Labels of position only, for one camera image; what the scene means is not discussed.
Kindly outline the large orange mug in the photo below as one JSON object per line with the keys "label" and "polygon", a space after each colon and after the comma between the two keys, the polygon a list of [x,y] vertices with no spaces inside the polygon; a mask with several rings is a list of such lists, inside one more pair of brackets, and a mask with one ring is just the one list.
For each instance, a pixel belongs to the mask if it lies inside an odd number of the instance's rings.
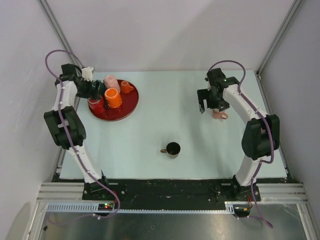
{"label": "large orange mug", "polygon": [[104,97],[107,101],[107,105],[112,109],[120,107],[123,103],[120,92],[116,88],[113,88],[113,87],[108,88],[104,92]]}

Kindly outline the small pink mug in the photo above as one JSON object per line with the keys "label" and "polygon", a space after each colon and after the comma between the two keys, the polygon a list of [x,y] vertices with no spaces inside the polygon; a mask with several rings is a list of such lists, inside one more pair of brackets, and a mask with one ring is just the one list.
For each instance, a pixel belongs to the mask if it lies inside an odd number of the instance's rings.
{"label": "small pink mug", "polygon": [[225,111],[219,111],[218,109],[212,110],[212,117],[214,119],[227,120],[229,118],[228,114]]}

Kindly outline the brown speckled mug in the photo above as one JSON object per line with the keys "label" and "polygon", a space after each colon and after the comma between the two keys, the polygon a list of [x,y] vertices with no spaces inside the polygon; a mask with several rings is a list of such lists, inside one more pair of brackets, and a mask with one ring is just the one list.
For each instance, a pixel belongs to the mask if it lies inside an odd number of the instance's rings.
{"label": "brown speckled mug", "polygon": [[181,152],[181,146],[177,142],[170,142],[160,152],[168,155],[171,159],[175,159]]}

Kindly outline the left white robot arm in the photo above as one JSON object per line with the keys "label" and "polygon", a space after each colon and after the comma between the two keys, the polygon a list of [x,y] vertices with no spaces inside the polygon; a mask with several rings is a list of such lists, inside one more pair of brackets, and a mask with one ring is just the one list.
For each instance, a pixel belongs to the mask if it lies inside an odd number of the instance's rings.
{"label": "left white robot arm", "polygon": [[80,68],[74,64],[61,66],[62,74],[56,79],[57,96],[52,110],[43,117],[57,146],[66,150],[78,164],[84,178],[83,200],[106,200],[111,194],[111,187],[99,170],[85,145],[87,137],[85,126],[74,108],[77,97],[102,99],[99,80],[91,76],[93,67]]}

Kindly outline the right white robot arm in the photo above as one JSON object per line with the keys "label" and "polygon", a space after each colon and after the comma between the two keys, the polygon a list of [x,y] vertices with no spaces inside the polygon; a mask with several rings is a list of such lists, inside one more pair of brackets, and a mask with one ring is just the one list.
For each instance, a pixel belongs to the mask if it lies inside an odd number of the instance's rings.
{"label": "right white robot arm", "polygon": [[206,89],[197,90],[199,110],[212,110],[214,119],[227,119],[226,110],[233,108],[245,123],[241,140],[244,158],[229,186],[215,187],[218,201],[246,201],[259,194],[255,190],[256,177],[262,164],[274,161],[274,151],[280,146],[280,119],[260,110],[241,91],[235,77],[226,77],[220,68],[210,69],[205,80]]}

